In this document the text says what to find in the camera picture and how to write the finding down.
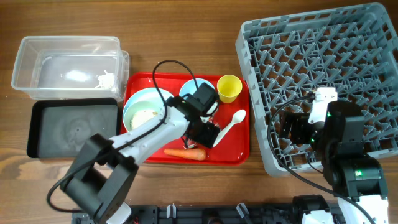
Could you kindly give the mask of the light blue bowl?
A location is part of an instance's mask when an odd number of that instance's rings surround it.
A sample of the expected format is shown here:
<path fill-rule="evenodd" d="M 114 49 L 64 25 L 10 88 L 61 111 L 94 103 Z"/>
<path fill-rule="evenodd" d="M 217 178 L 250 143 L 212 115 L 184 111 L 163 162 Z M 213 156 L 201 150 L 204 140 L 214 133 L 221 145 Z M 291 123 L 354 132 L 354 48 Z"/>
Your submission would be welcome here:
<path fill-rule="evenodd" d="M 206 83 L 207 85 L 211 86 L 213 89 L 215 89 L 215 87 L 208 81 L 202 78 L 196 78 L 195 79 L 197 81 L 198 86 L 200 86 L 202 83 Z M 195 81 L 194 79 L 191 79 L 187 82 L 185 82 L 179 92 L 180 96 L 184 96 L 186 94 L 194 94 L 194 92 L 196 91 L 196 85 L 195 85 Z"/>

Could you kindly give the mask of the yellow plastic cup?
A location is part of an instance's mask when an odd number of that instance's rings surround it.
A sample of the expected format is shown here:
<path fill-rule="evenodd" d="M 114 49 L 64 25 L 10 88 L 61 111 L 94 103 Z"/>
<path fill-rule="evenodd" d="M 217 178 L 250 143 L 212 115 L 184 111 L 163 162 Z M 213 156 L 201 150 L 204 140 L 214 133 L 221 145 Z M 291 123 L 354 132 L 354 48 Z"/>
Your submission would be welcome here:
<path fill-rule="evenodd" d="M 241 80 L 234 75 L 224 75 L 217 82 L 217 91 L 223 103 L 232 103 L 243 89 Z"/>

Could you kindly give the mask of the green bowl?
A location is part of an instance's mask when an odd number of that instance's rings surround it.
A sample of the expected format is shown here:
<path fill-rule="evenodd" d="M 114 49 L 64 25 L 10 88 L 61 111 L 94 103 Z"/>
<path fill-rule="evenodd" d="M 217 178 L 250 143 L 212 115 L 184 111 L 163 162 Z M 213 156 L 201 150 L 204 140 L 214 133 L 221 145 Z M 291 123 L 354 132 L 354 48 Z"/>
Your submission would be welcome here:
<path fill-rule="evenodd" d="M 131 106 L 129 106 L 127 108 L 127 110 L 123 116 L 123 123 L 124 123 L 124 127 L 126 128 L 127 132 L 132 131 L 130 122 L 131 122 L 131 119 L 132 119 L 132 116 L 134 115 L 134 113 L 139 110 L 143 110 L 143 109 L 153 109 L 156 112 L 158 112 L 158 114 L 161 112 L 160 106 L 151 101 L 138 101 L 137 103 L 132 104 Z"/>

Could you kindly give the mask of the rice and food scraps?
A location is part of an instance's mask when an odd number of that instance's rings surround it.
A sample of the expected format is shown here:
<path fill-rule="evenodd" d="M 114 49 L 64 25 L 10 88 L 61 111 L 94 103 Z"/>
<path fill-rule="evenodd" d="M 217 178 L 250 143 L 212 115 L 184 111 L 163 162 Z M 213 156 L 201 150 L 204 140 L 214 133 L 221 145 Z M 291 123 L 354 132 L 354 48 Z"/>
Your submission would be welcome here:
<path fill-rule="evenodd" d="M 135 112 L 130 122 L 131 129 L 139 127 L 140 125 L 144 124 L 145 122 L 157 115 L 158 112 L 153 109 L 143 109 Z"/>

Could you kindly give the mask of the white tissue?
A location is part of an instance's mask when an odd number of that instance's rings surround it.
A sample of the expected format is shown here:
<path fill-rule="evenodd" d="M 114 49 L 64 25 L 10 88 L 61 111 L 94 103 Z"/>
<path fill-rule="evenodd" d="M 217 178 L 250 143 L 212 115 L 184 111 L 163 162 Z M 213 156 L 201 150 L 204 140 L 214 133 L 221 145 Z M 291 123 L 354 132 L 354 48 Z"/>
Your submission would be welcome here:
<path fill-rule="evenodd" d="M 115 78 L 116 76 L 114 73 L 105 70 L 103 75 L 97 76 L 98 84 L 95 88 L 112 90 L 114 88 Z"/>

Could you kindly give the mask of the red snack wrapper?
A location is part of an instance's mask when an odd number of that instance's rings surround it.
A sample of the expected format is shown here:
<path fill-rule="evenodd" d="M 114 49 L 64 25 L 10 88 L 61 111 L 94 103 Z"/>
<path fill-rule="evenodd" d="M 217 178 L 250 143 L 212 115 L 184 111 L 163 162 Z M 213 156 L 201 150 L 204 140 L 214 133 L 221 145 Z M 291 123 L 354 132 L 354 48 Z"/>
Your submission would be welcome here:
<path fill-rule="evenodd" d="M 208 122 L 211 122 L 211 123 L 215 124 L 216 126 L 218 126 L 218 127 L 220 128 L 219 124 L 215 121 L 215 118 L 214 118 L 214 117 L 212 117 Z M 197 144 L 199 144 L 199 143 L 196 143 L 196 142 L 192 141 L 191 139 L 187 138 L 186 134 L 184 135 L 184 137 L 182 138 L 182 140 L 183 140 L 183 142 L 184 142 L 184 147 L 185 147 L 185 149 L 192 149 L 192 148 L 194 148 Z"/>

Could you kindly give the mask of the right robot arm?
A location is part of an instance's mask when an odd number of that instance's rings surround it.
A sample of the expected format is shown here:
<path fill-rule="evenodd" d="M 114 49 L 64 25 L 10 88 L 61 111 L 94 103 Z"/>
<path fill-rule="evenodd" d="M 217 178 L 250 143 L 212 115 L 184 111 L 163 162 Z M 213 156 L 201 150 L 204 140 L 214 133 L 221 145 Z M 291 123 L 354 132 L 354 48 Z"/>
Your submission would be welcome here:
<path fill-rule="evenodd" d="M 388 223 L 388 189 L 377 159 L 364 151 L 364 116 L 348 101 L 332 101 L 322 109 L 321 120 L 308 113 L 284 112 L 279 136 L 309 144 L 322 157 L 323 176 L 338 199 L 346 223 Z"/>

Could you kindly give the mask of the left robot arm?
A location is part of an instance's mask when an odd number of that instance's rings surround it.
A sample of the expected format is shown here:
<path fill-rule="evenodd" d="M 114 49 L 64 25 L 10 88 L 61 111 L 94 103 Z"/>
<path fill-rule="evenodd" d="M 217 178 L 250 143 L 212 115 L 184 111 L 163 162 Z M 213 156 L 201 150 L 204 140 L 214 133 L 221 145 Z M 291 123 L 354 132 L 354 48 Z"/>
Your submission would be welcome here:
<path fill-rule="evenodd" d="M 201 84 L 192 95 L 164 100 L 160 114 L 138 128 L 105 139 L 95 134 L 87 140 L 57 187 L 95 223 L 130 215 L 121 210 L 139 166 L 166 144 L 183 136 L 211 148 L 219 127 L 202 118 L 218 99 L 214 88 Z"/>

